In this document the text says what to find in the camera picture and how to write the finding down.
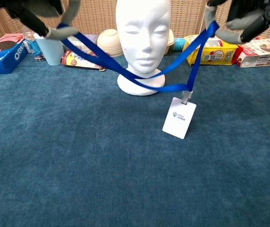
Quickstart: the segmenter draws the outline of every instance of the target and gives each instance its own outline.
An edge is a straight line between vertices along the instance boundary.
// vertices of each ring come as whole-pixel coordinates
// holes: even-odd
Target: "blue oreo box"
[[[5,34],[0,38],[0,74],[11,73],[28,54],[23,34]]]

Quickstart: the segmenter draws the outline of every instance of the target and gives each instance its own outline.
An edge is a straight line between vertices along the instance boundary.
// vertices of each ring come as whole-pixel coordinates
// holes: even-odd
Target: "beige bowl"
[[[107,29],[103,31],[97,39],[97,46],[112,57],[117,57],[123,54],[118,32],[115,29]]]

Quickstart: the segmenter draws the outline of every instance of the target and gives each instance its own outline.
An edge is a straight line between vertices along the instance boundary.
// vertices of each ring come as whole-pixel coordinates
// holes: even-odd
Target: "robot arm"
[[[70,24],[78,14],[81,0],[69,0],[69,7],[63,14],[60,0],[0,0],[11,18],[17,18],[22,24],[48,39],[63,40],[78,33],[74,27],[60,29],[47,27],[37,16],[58,17],[63,14],[61,23]]]
[[[209,0],[205,8],[206,28],[216,19],[218,5],[226,0]],[[216,36],[231,44],[244,44],[270,27],[270,0],[232,0],[226,22],[230,30],[243,30],[234,33],[218,29]]]

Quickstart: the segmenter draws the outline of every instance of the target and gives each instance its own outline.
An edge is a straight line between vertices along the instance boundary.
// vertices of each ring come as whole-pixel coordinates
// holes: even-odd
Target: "card clip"
[[[192,91],[183,91],[182,95],[183,95],[183,99],[181,103],[186,105],[187,101],[192,97]]]

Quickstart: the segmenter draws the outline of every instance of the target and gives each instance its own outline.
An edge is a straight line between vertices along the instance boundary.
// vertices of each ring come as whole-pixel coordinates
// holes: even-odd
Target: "food packaging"
[[[173,47],[174,47],[174,34],[173,34],[173,31],[170,29],[169,35],[168,35],[167,47],[165,49],[164,55],[168,54],[168,52],[172,50]]]
[[[198,35],[189,35],[185,38],[185,45],[182,49],[184,51],[192,41],[197,38]],[[195,63],[198,51],[198,46],[188,57],[187,62],[192,65]],[[214,37],[209,38],[204,45],[202,56],[201,56],[201,64],[202,65],[232,65],[236,62],[236,59],[240,51],[238,46],[235,44],[229,44],[224,42],[223,40]]]
[[[86,38],[88,38],[90,41],[92,41],[94,44],[97,43],[98,35],[93,34],[84,34]],[[68,40],[77,48],[79,48],[82,51],[89,50],[87,46],[85,46],[79,39],[77,39],[74,36],[68,37]]]
[[[242,52],[236,63],[241,68],[270,66],[270,39],[254,39],[240,48]]]
[[[90,54],[92,56],[96,56],[90,50],[84,50],[83,52]],[[105,68],[81,58],[71,50],[67,50],[65,54],[62,56],[61,64],[67,67],[105,71]]]
[[[0,38],[0,74],[11,73],[28,54],[22,33]]]

